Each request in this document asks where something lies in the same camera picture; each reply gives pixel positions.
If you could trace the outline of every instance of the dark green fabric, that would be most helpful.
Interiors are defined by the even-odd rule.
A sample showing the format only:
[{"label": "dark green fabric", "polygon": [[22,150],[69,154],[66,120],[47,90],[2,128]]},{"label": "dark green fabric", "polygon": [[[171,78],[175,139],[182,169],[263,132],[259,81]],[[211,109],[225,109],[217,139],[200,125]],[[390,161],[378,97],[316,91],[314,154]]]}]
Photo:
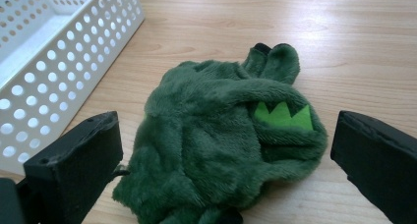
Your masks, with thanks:
[{"label": "dark green fabric", "polygon": [[[327,135],[292,87],[299,70],[288,44],[257,44],[242,64],[184,62],[169,70],[146,104],[131,175],[117,185],[114,199],[141,224],[216,223],[230,208],[253,205],[265,183],[308,176]],[[273,111],[282,102],[287,120],[303,111],[302,124],[310,126],[263,120],[265,106]]]}]

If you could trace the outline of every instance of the green plush toy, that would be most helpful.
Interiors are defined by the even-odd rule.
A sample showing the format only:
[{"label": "green plush toy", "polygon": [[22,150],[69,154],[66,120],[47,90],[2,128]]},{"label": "green plush toy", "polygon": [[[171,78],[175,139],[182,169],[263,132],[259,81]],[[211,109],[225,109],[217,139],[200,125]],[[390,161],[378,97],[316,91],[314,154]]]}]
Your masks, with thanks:
[{"label": "green plush toy", "polygon": [[324,126],[292,87],[293,47],[251,48],[244,63],[184,62],[150,95],[113,198],[141,224],[241,223],[272,181],[294,182],[320,163]]}]

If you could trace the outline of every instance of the light wood surface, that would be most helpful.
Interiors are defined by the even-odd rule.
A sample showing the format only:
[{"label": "light wood surface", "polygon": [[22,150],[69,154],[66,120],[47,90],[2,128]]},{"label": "light wood surface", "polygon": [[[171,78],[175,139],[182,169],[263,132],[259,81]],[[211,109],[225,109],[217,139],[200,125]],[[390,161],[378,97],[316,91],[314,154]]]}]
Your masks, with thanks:
[{"label": "light wood surface", "polygon": [[[329,149],[340,110],[376,117],[417,137],[416,1],[141,0],[146,20],[68,129],[118,111],[127,164],[144,104],[167,70],[186,60],[243,61],[258,42],[286,42],[299,53],[295,87],[327,127],[328,150],[308,179],[275,184],[244,211],[245,223],[389,223],[346,180]],[[84,223],[137,223],[111,198],[117,181]]]}]

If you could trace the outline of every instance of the white plastic basket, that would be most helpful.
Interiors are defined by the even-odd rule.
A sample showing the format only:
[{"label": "white plastic basket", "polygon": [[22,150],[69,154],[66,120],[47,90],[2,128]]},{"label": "white plastic basket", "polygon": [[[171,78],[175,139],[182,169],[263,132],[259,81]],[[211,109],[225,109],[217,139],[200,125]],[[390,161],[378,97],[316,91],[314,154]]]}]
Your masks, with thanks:
[{"label": "white plastic basket", "polygon": [[58,139],[144,20],[139,0],[0,0],[0,169]]}]

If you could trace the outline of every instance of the plush toy head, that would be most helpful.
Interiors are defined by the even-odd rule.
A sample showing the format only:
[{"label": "plush toy head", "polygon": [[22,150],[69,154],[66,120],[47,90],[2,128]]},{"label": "plush toy head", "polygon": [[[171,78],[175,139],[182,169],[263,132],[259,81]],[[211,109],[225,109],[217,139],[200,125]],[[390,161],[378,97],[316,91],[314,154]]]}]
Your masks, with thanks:
[{"label": "plush toy head", "polygon": [[168,71],[146,104],[131,175],[113,197],[141,224],[216,223],[254,204],[265,183],[309,175],[327,136],[292,87],[298,73],[287,44],[257,44],[242,64],[184,62]]}]

